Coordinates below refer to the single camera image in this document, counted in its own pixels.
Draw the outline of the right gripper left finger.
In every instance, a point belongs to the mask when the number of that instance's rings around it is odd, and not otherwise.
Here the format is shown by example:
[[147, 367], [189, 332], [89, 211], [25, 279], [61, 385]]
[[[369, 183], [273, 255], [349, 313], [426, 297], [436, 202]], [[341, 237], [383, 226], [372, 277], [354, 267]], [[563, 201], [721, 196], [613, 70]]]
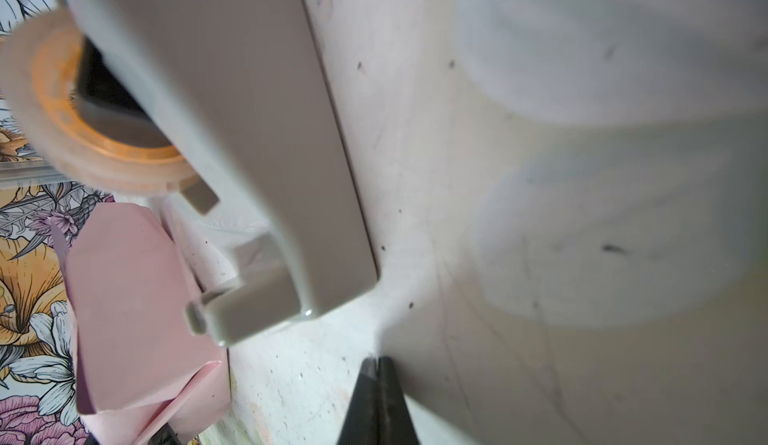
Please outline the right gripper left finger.
[[378, 443], [378, 359], [362, 361], [338, 445]]

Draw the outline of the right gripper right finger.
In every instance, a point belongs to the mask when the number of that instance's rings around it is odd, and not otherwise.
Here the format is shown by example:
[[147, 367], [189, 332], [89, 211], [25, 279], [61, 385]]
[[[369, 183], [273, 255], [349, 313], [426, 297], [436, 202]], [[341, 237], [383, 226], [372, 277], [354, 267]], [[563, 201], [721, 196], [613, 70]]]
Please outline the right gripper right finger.
[[419, 445], [396, 366], [391, 357], [378, 361], [378, 443]]

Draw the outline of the purple wrapping paper sheet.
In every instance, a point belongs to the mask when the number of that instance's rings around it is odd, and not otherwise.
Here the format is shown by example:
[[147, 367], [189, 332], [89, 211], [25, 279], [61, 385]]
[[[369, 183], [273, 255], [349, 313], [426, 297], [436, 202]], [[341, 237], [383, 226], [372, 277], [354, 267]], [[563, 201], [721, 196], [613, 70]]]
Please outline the purple wrapping paper sheet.
[[101, 444], [185, 443], [227, 413], [228, 357], [192, 334], [201, 291], [152, 211], [99, 203], [71, 247], [53, 234], [69, 302], [76, 409]]

